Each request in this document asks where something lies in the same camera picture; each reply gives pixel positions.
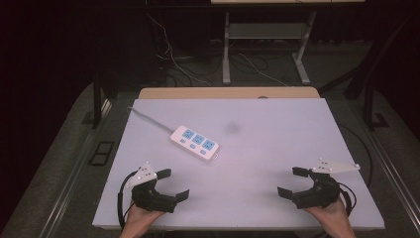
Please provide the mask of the black stand leg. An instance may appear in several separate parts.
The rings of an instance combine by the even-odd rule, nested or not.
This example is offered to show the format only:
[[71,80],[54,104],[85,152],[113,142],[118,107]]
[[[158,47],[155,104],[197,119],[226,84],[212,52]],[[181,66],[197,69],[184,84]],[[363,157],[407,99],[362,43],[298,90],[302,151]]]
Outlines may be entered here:
[[93,129],[96,129],[102,119],[102,105],[105,99],[115,98],[118,85],[107,73],[99,71],[93,74]]
[[381,113],[373,111],[373,95],[374,86],[371,82],[368,82],[365,87],[364,121],[372,131],[375,128],[387,128],[389,126]]

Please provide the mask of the person's right hand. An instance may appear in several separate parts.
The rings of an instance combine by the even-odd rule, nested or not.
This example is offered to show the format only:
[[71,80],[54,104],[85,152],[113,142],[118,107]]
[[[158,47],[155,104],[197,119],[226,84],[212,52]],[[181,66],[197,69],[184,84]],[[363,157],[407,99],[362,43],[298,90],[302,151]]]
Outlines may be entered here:
[[305,211],[314,216],[332,238],[356,238],[341,198],[325,208],[309,207]]

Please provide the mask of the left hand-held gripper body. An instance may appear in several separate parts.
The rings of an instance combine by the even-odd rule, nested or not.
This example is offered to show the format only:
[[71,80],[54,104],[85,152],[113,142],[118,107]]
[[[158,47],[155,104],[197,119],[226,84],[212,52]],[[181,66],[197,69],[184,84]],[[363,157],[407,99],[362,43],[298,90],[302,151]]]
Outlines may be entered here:
[[157,172],[150,163],[145,163],[129,176],[126,187],[131,190],[132,200],[138,207],[172,213],[177,205],[176,198],[156,190]]

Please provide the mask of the person's left hand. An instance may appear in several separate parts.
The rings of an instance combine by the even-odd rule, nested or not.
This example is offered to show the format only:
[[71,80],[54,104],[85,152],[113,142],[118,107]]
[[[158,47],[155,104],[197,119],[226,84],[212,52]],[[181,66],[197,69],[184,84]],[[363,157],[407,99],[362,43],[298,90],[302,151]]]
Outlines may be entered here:
[[142,238],[162,215],[163,212],[161,211],[146,211],[132,205],[119,238]]

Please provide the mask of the grey metal desk frame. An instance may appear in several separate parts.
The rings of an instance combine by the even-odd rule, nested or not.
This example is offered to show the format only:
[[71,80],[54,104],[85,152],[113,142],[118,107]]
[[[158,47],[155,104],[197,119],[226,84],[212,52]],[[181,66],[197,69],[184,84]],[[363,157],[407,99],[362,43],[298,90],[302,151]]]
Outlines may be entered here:
[[311,12],[305,23],[232,23],[231,14],[225,14],[222,82],[231,84],[229,44],[231,40],[299,40],[299,49],[292,54],[295,68],[304,85],[310,83],[302,58],[309,42],[317,13]]

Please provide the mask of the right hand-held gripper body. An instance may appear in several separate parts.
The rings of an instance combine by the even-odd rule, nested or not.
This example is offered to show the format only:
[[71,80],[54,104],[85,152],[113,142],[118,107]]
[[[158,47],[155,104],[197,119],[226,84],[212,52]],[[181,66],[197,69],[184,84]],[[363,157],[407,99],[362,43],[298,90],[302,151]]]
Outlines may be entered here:
[[313,186],[308,190],[295,192],[292,201],[298,209],[321,206],[323,208],[336,202],[340,195],[346,202],[347,209],[353,209],[356,202],[350,199],[349,194],[341,188],[341,184],[334,178],[334,174],[358,171],[358,164],[345,164],[341,162],[319,159],[317,164],[309,168],[308,178],[313,180]]

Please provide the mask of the aluminium floor rail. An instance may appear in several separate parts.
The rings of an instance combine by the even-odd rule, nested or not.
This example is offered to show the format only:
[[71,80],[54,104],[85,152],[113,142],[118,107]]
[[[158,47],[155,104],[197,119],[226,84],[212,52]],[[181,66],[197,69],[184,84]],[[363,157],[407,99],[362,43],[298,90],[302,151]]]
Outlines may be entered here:
[[386,233],[420,238],[420,141],[386,102],[376,108],[387,125],[372,130],[358,102],[349,105],[372,154],[369,190],[384,218]]
[[[107,116],[111,107],[112,103],[105,99],[102,117]],[[39,169],[45,191],[49,193],[44,198],[49,209],[38,238],[53,238],[75,193],[95,138],[93,100],[78,98]]]

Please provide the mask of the black floor socket frame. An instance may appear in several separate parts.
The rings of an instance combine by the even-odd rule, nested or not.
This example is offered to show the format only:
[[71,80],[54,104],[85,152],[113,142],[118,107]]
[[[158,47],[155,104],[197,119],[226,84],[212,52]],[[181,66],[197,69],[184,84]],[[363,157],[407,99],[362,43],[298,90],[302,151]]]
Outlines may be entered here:
[[98,143],[88,165],[94,167],[104,167],[107,165],[114,147],[113,141],[101,141]]

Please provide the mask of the white power strip blue sockets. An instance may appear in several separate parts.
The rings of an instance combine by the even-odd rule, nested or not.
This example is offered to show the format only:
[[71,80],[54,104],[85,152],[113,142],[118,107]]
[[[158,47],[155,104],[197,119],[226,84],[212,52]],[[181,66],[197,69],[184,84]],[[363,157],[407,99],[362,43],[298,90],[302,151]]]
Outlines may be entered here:
[[205,162],[213,161],[218,157],[220,149],[218,143],[185,126],[176,128],[169,139],[180,148]]

